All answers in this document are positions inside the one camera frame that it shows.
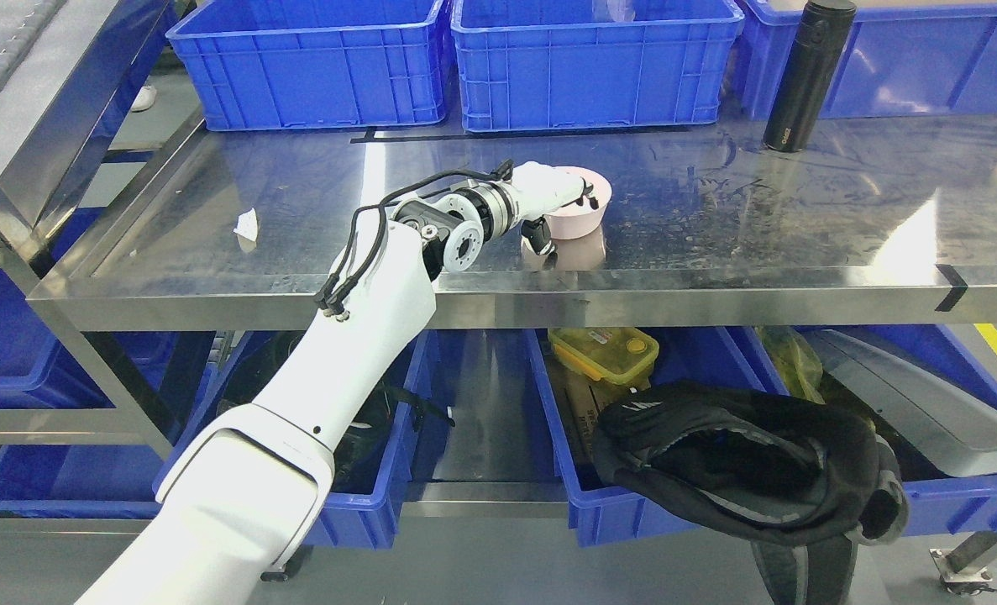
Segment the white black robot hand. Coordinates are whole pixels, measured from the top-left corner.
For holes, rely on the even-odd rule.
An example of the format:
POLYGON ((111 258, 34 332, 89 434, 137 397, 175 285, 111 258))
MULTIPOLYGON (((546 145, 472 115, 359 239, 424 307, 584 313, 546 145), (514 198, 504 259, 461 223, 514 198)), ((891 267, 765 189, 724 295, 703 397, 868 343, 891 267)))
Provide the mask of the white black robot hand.
POLYGON ((595 187, 585 177, 536 161, 513 167, 503 189, 511 202, 510 225, 521 226, 522 241, 537 256, 554 251, 545 215, 569 204, 590 209, 599 206, 595 187))

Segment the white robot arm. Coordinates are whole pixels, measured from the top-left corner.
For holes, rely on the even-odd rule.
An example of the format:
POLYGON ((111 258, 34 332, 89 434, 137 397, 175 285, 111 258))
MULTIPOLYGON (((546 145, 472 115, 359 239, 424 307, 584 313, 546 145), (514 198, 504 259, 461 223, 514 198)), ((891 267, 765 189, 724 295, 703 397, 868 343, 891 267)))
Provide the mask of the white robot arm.
POLYGON ((215 418, 159 487, 159 514, 81 604, 244 604, 320 517, 333 453, 384 371, 436 310, 429 204, 403 187, 357 210, 302 340, 252 402, 215 418))

